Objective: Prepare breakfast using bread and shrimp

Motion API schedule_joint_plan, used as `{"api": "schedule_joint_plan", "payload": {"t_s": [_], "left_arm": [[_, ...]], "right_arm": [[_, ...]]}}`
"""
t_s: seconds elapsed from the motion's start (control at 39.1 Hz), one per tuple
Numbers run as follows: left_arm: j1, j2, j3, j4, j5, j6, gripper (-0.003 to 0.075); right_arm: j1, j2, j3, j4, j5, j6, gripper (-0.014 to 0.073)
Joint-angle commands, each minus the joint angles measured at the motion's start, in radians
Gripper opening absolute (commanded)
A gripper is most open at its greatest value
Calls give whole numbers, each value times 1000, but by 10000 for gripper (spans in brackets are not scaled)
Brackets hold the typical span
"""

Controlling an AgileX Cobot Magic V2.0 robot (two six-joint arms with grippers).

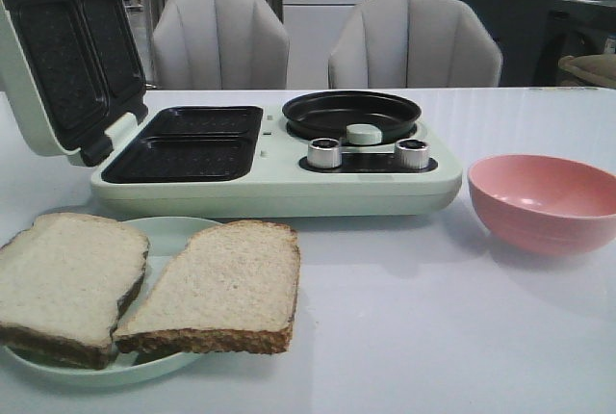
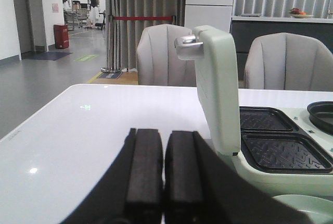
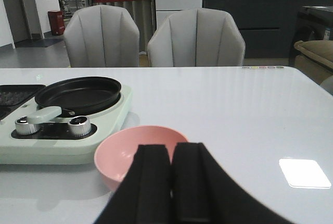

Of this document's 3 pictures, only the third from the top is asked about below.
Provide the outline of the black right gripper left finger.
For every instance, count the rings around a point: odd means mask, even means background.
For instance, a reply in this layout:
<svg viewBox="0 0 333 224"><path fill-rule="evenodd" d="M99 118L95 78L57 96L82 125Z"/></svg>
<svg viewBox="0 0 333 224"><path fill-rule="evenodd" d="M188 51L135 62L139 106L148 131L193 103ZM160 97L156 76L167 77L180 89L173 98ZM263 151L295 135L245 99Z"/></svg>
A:
<svg viewBox="0 0 333 224"><path fill-rule="evenodd" d="M125 178L95 223L170 223L171 165L165 145L139 145Z"/></svg>

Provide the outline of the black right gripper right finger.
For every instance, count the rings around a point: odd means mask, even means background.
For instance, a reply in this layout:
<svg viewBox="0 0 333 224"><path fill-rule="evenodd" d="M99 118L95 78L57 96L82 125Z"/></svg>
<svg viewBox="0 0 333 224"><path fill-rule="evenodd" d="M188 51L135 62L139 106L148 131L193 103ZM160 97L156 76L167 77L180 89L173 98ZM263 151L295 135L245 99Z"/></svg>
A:
<svg viewBox="0 0 333 224"><path fill-rule="evenodd" d="M173 154L175 223L288 223L239 186L203 143L178 143Z"/></svg>

